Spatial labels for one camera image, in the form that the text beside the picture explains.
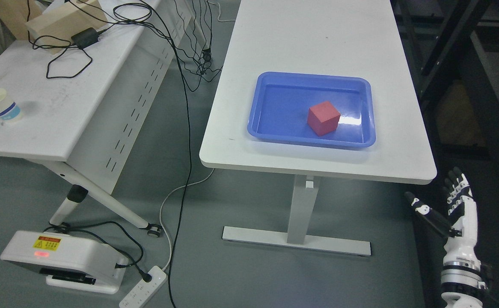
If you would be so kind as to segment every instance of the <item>yellow label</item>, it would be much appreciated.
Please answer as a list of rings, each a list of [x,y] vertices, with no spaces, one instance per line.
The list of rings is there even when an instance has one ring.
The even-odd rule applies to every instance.
[[[59,247],[59,242],[61,242],[60,238],[39,236],[39,239],[36,240],[35,244],[33,245],[33,248],[56,251],[57,248]]]

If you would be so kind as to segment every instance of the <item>power adapter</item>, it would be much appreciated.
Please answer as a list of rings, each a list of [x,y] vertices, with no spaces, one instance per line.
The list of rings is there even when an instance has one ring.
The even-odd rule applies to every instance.
[[[71,37],[75,45],[78,48],[84,49],[94,43],[97,43],[97,38],[99,37],[99,33],[93,28],[88,28],[83,30]]]

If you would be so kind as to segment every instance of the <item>white table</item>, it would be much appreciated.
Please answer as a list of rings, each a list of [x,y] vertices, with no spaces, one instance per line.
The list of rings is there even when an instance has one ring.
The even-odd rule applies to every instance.
[[[129,0],[101,1],[105,11]],[[148,0],[165,20],[179,45],[194,18],[185,0]],[[145,11],[124,8],[136,18]],[[160,20],[150,22],[164,33]],[[73,79],[46,79],[46,66],[56,55],[32,50],[15,41],[0,56],[0,88],[18,103],[24,118],[15,124],[0,120],[0,156],[43,164],[138,228],[149,223],[111,192],[145,120],[174,53],[165,39],[136,25],[116,25],[85,49],[93,63]],[[87,63],[77,50],[53,63],[50,75],[70,76]]]
[[[376,142],[340,150],[254,138],[246,125],[267,71],[364,78]],[[242,0],[200,158],[211,168],[296,175],[288,232],[226,226],[225,240],[370,255],[369,242],[306,232],[320,177],[427,184],[436,176],[390,2]]]

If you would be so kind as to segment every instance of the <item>table caster wheel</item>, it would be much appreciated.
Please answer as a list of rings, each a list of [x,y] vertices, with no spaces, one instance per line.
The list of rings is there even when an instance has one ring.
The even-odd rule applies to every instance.
[[[157,224],[150,224],[150,229],[147,230],[147,235],[152,237],[160,237],[162,233],[162,226]]]

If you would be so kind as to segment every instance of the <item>gray floor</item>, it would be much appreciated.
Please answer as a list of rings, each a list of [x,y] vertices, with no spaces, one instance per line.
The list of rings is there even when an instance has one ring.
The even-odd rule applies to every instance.
[[[236,0],[222,1],[224,19]],[[214,64],[226,53],[233,23],[214,23]],[[210,170],[198,159],[216,83],[189,96],[194,181]],[[171,66],[113,193],[150,222],[187,176],[187,118],[179,72]],[[171,273],[178,307],[415,307],[424,306],[411,212],[398,184],[323,179],[309,233],[371,241],[371,257],[226,242],[223,226],[287,229],[292,175],[216,170],[187,190]],[[40,231],[70,188],[43,166],[0,157],[0,254],[17,230]],[[181,192],[168,200],[166,227],[177,226]],[[142,267],[163,266],[166,238],[150,238],[87,198],[72,224],[116,220],[146,250]],[[93,228],[111,244],[137,254],[112,227]],[[50,287],[44,277],[0,260],[0,307],[117,307],[140,280],[128,269],[121,289],[104,295]],[[171,307],[164,285],[148,307]]]

